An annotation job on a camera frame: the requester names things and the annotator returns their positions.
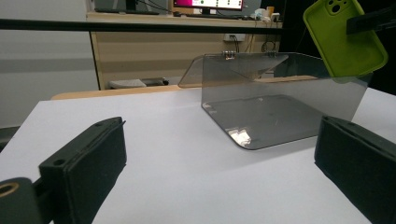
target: white wall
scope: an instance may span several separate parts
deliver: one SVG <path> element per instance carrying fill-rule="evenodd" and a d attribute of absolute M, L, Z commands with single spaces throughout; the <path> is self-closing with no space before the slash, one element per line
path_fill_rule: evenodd
<path fill-rule="evenodd" d="M 85 0 L 1 0 L 1 19 L 85 21 Z M 41 100 L 98 90 L 86 32 L 0 30 L 0 128 L 19 126 Z"/>

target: cable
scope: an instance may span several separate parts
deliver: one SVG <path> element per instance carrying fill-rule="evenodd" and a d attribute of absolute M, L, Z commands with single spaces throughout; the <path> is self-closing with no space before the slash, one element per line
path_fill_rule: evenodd
<path fill-rule="evenodd" d="M 254 28 L 256 28 L 256 27 L 257 27 L 257 20 L 254 21 Z M 245 52 L 248 52 L 248 49 L 249 49 L 249 52 L 251 52 L 251 48 L 252 48 L 252 45 L 253 45 L 254 37 L 255 37 L 255 35 L 250 35 L 250 40 L 248 41 L 247 47 L 245 49 Z"/>
<path fill-rule="evenodd" d="M 148 3 L 144 2 L 142 0 L 137 0 L 137 2 L 145 4 L 145 5 L 150 6 L 150 7 L 157 8 L 157 9 L 162 10 L 162 11 L 172 12 L 172 11 L 170 11 L 170 10 L 164 8 L 164 7 L 161 7 L 161 6 L 156 7 L 156 6 L 152 5 L 152 4 L 148 4 Z"/>
<path fill-rule="evenodd" d="M 117 9 L 117 5 L 119 4 L 119 0 L 113 1 L 113 9 Z"/>
<path fill-rule="evenodd" d="M 237 53 L 239 53 L 239 44 L 238 44 L 238 38 L 236 38 L 235 35 L 230 35 L 230 38 L 233 39 L 233 42 L 235 43 L 235 50 Z"/>

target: white tabletop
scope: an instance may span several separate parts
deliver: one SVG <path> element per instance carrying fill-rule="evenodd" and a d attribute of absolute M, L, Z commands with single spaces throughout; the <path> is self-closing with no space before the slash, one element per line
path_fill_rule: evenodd
<path fill-rule="evenodd" d="M 314 164 L 316 137 L 246 151 L 185 90 L 40 102 L 0 154 L 0 180 L 121 116 L 128 161 L 94 223 L 369 223 Z M 368 90 L 353 121 L 396 142 L 396 97 Z"/>

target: desk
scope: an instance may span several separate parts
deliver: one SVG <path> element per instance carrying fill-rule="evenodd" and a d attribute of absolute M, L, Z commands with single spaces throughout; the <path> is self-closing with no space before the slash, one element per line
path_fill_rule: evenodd
<path fill-rule="evenodd" d="M 0 179 L 98 120 L 122 116 L 127 165 L 94 223 L 369 221 L 314 164 L 316 137 L 246 151 L 201 108 L 201 89 L 40 102 L 0 155 Z M 369 89 L 354 121 L 396 142 L 396 97 Z"/>
<path fill-rule="evenodd" d="M 240 52 L 261 52 L 266 39 L 276 42 L 280 36 L 265 35 L 266 28 L 282 28 L 281 22 L 219 20 L 203 18 L 173 17 L 169 15 L 120 15 L 89 12 L 89 22 L 129 23 L 145 25 L 178 25 L 183 27 L 235 27 L 262 28 L 260 35 L 246 34 L 238 42 Z M 91 32 L 100 90 L 109 89 L 108 81 L 123 79 L 181 77 L 192 60 L 208 53 L 236 50 L 233 41 L 223 41 L 219 33 L 117 33 Z"/>

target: black metal bar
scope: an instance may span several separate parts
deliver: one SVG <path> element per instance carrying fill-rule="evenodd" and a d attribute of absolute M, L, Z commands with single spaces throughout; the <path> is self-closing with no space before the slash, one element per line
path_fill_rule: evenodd
<path fill-rule="evenodd" d="M 147 32 L 147 33 L 210 33 L 284 35 L 291 29 L 247 28 L 173 24 L 131 24 L 89 21 L 29 21 L 0 19 L 0 30 L 71 31 L 71 32 Z"/>

